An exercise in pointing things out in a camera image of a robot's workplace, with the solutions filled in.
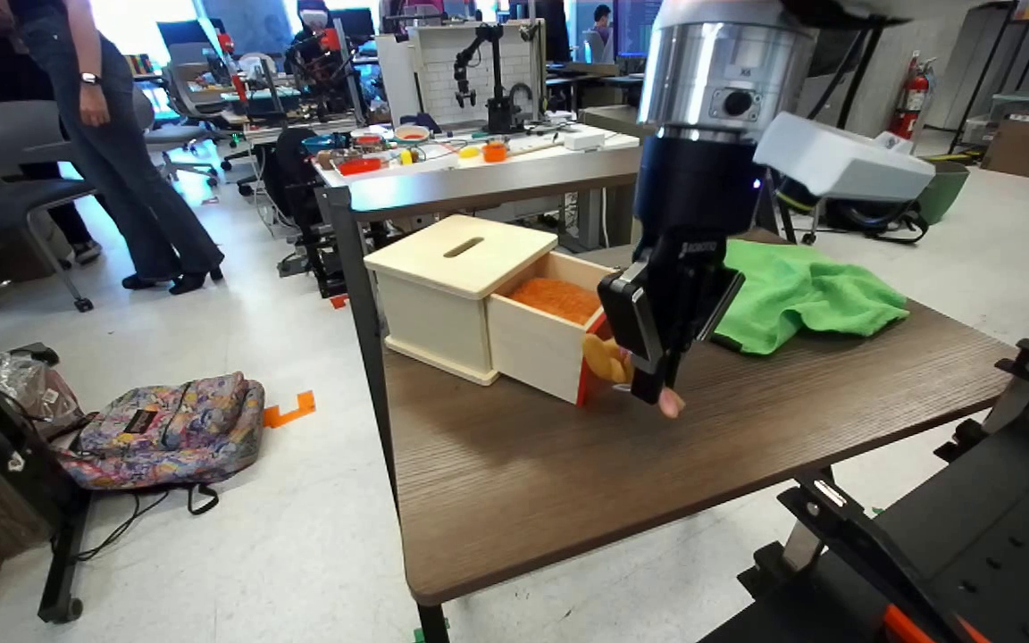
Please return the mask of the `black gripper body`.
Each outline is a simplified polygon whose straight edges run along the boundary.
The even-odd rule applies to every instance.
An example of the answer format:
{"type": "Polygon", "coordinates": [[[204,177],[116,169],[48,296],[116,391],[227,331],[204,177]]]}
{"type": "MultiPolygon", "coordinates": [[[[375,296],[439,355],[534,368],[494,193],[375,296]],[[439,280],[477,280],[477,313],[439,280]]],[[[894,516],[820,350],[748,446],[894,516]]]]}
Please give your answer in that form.
{"type": "Polygon", "coordinates": [[[734,302],[743,280],[726,265],[726,236],[663,236],[640,245],[645,288],[666,338],[696,338],[734,302]]]}

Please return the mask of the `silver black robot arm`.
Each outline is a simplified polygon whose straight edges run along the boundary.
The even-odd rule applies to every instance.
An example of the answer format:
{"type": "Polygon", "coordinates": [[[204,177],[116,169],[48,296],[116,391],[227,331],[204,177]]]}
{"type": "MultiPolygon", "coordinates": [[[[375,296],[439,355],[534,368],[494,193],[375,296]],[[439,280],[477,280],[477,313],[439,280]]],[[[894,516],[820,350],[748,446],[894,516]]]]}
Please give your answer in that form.
{"type": "Polygon", "coordinates": [[[677,417],[687,350],[739,288],[726,243],[756,224],[756,145],[785,111],[813,55],[813,30],[785,0],[666,0],[647,50],[632,261],[597,287],[628,394],[677,417]]]}

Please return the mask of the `small black desktop robot arm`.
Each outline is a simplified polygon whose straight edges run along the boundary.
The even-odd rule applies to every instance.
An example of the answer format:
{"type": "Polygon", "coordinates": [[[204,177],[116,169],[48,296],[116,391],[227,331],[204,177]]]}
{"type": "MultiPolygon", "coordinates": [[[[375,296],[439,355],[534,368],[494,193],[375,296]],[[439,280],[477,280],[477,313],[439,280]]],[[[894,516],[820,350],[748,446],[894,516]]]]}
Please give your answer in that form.
{"type": "Polygon", "coordinates": [[[477,106],[481,94],[473,90],[473,59],[481,50],[490,50],[490,99],[485,99],[485,129],[494,136],[511,136],[527,129],[523,99],[534,96],[527,81],[503,84],[503,65],[501,65],[501,40],[503,30],[481,21],[477,40],[456,57],[456,104],[477,106]]]}

